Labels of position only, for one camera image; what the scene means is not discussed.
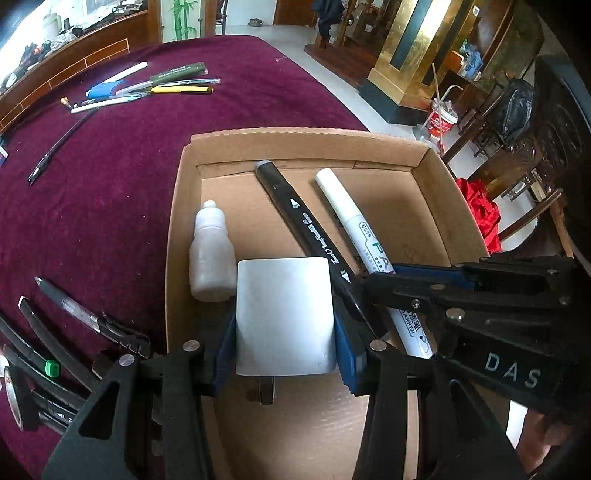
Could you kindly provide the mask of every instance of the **glass door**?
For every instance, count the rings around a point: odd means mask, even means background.
[[[201,0],[161,0],[162,40],[201,37]]]

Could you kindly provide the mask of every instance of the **black marker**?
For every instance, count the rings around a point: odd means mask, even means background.
[[[256,164],[255,174],[304,253],[309,257],[329,260],[330,284],[351,316],[365,322],[377,338],[386,335],[388,330],[378,310],[363,292],[359,280],[277,167],[269,160],[262,160]]]
[[[43,342],[43,345],[61,362],[62,366],[68,370],[75,379],[93,392],[99,386],[99,379],[96,378],[78,359],[72,355],[49,331],[47,326],[41,321],[39,315],[33,309],[29,299],[21,297],[18,301],[18,309],[27,319],[27,322]]]
[[[30,377],[35,385],[39,386],[47,393],[61,401],[67,407],[76,411],[84,405],[84,398],[74,392],[62,387],[59,383],[47,378],[39,370],[36,370],[26,359],[14,352],[8,345],[4,345],[4,356],[6,360],[15,367],[20,368],[28,377]]]

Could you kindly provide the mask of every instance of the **white block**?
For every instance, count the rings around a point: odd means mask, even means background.
[[[236,322],[238,375],[333,372],[336,356],[328,260],[239,262]]]

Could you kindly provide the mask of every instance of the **olive green pen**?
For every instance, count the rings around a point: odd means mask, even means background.
[[[129,92],[135,92],[136,90],[143,90],[152,88],[162,83],[174,82],[175,80],[182,80],[192,75],[205,75],[207,74],[207,68],[205,64],[200,61],[198,63],[192,63],[183,67],[178,67],[172,70],[167,70],[150,77],[147,82],[137,83],[124,89],[117,91],[117,96],[125,95]]]

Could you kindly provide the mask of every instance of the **green pen cap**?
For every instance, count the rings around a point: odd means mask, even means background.
[[[46,360],[45,374],[50,378],[57,378],[60,376],[60,364],[55,360]]]

